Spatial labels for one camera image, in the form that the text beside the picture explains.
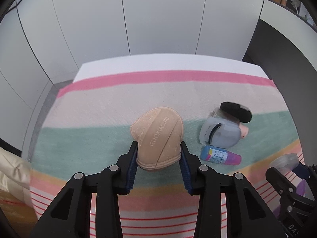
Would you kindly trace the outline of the blue purple bottle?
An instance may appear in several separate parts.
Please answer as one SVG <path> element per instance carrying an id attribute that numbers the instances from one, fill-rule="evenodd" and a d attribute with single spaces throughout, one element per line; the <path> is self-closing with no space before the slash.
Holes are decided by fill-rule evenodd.
<path id="1" fill-rule="evenodd" d="M 201 159 L 203 161 L 215 164 L 239 165 L 242 157 L 222 148 L 206 145 L 201 151 Z"/>

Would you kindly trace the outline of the peach makeup sponge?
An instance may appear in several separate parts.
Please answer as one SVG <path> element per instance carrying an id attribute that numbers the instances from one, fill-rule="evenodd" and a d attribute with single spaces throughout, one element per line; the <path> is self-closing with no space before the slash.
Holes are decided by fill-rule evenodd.
<path id="1" fill-rule="evenodd" d="M 137 164 L 143 170 L 157 171 L 180 160 L 184 124 L 174 109 L 154 108 L 132 123 L 130 131 L 138 143 Z"/>

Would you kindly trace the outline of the striped colourful cloth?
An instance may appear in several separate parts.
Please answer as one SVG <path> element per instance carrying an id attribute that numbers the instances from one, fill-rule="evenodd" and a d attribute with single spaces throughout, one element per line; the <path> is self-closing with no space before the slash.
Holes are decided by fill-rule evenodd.
<path id="1" fill-rule="evenodd" d="M 291 114 L 266 77 L 198 70 L 92 77 L 60 90 L 44 121 L 32 157 L 36 216 L 75 173 L 101 172 L 133 141 L 140 166 L 131 192 L 118 198 L 124 237 L 193 237 L 199 197 L 183 184 L 181 142 L 200 155 L 209 141 L 221 141 L 241 161 L 209 166 L 244 174 L 274 212 L 279 195 L 266 170 L 286 154 L 304 161 Z"/>

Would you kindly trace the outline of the brown cardboard box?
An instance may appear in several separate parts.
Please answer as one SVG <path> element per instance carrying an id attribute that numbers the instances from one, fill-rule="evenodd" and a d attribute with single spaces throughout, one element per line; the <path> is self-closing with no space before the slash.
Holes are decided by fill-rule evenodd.
<path id="1" fill-rule="evenodd" d="M 17 234 L 20 237 L 29 237 L 38 221 L 34 209 L 3 190 L 0 203 L 2 211 Z"/>

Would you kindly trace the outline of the cream padded chair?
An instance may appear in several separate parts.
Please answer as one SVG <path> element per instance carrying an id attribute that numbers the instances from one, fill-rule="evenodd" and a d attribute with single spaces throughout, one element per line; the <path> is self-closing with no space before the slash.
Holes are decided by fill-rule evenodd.
<path id="1" fill-rule="evenodd" d="M 33 207 L 30 192 L 31 164 L 21 157 L 1 148 L 1 191 L 13 195 L 29 207 Z"/>

